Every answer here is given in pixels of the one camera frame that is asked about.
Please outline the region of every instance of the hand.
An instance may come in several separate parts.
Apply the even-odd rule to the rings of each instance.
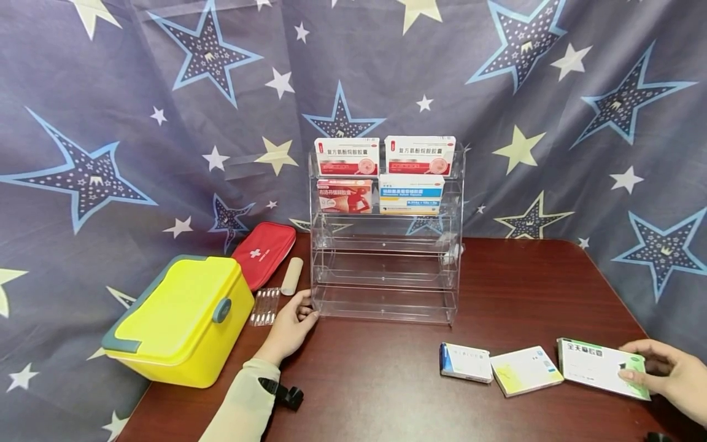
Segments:
[[[319,312],[315,312],[310,307],[310,295],[310,290],[299,291],[279,311],[270,334],[253,356],[254,359],[262,359],[279,367],[283,359],[300,348],[305,341],[305,336],[319,318]]]
[[[619,350],[643,355],[645,370],[652,373],[621,370],[620,378],[664,396],[690,419],[707,426],[707,366],[702,361],[652,339],[629,342]]]

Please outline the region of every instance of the blue fabric backdrop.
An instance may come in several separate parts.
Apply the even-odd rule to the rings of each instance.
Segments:
[[[305,154],[339,131],[455,135],[467,235],[577,243],[650,335],[707,358],[705,16],[702,0],[5,1],[2,440],[113,441],[147,383],[103,333],[175,255],[221,254],[264,220],[306,228]]]

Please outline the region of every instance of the yellow medicine box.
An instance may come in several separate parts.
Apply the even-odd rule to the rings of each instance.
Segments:
[[[103,349],[149,380],[207,388],[253,303],[233,258],[180,255],[108,330]]]

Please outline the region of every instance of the wooden table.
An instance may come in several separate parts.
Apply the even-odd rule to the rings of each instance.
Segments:
[[[460,308],[452,328],[320,318],[282,382],[305,392],[298,412],[277,408],[264,441],[642,441],[660,431],[676,441],[705,435],[661,397],[641,402],[583,385],[505,399],[490,385],[441,377],[442,341],[491,355],[542,345],[556,362],[557,337],[617,347],[645,337],[589,257],[576,245],[543,240],[465,240]],[[309,238],[293,255],[305,260]],[[271,286],[278,286],[285,268]],[[208,390],[153,383],[119,442],[196,442],[232,379],[267,336],[246,327]]]

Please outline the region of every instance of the sleeve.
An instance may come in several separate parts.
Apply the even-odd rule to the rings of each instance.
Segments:
[[[258,378],[280,381],[280,370],[269,362],[251,359],[243,364],[216,415],[199,442],[258,442],[267,426],[275,397]]]

